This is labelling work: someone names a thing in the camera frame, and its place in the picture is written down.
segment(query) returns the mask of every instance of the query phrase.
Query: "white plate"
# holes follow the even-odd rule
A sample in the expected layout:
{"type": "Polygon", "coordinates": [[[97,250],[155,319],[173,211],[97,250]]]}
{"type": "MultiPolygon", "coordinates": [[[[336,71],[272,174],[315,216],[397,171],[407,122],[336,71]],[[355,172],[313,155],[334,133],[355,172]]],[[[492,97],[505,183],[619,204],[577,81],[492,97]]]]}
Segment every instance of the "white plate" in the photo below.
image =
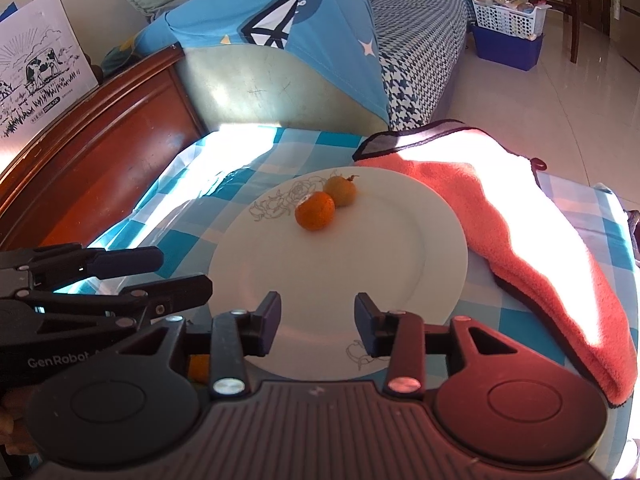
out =
{"type": "Polygon", "coordinates": [[[296,380],[346,380],[386,367],[360,343],[353,300],[366,292],[380,310],[409,310],[444,323],[466,277],[465,236],[452,209],[429,187],[377,168],[336,168],[288,180],[238,215],[214,252],[213,316],[255,310],[270,290],[282,321],[258,367],[296,380]],[[356,202],[308,232],[296,203],[333,174],[356,174],[356,202]]]}

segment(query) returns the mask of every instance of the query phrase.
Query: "paper with cow print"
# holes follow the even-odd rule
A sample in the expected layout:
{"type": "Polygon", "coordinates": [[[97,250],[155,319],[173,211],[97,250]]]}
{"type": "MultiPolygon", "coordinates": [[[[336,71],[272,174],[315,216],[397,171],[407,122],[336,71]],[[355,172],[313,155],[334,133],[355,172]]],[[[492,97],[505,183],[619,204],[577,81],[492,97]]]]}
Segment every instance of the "paper with cow print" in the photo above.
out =
{"type": "Polygon", "coordinates": [[[0,171],[98,85],[61,0],[33,0],[0,23],[0,171]]]}

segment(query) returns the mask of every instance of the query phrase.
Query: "human hand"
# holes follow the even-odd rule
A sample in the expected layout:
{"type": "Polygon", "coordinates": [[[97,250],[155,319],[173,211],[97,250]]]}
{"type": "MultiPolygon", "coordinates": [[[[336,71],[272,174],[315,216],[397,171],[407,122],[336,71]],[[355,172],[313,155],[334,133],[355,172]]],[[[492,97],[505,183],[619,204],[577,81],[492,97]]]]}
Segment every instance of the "human hand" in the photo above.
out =
{"type": "Polygon", "coordinates": [[[37,386],[13,388],[0,399],[0,446],[9,455],[27,455],[38,450],[27,432],[24,411],[37,386]]]}

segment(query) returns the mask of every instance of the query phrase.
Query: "white plastic basket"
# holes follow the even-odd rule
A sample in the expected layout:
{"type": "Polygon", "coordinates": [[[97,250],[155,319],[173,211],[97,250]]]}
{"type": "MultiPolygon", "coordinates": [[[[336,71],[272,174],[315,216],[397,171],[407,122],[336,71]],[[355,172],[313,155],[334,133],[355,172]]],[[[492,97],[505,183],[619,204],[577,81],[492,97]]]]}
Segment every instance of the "white plastic basket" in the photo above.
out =
{"type": "Polygon", "coordinates": [[[478,27],[489,28],[496,32],[530,40],[542,34],[545,25],[546,10],[549,6],[535,7],[527,14],[497,5],[486,5],[471,0],[476,12],[478,27]]]}

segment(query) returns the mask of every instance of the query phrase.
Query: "blue storage box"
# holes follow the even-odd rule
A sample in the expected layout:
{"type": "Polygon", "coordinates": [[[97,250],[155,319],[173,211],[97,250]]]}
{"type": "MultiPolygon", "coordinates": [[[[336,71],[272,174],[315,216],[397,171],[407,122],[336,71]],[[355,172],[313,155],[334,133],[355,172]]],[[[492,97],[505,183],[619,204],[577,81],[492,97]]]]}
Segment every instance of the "blue storage box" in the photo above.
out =
{"type": "Polygon", "coordinates": [[[471,31],[476,40],[476,52],[482,59],[520,70],[531,70],[538,63],[544,34],[529,41],[477,25],[471,25],[471,31]]]}

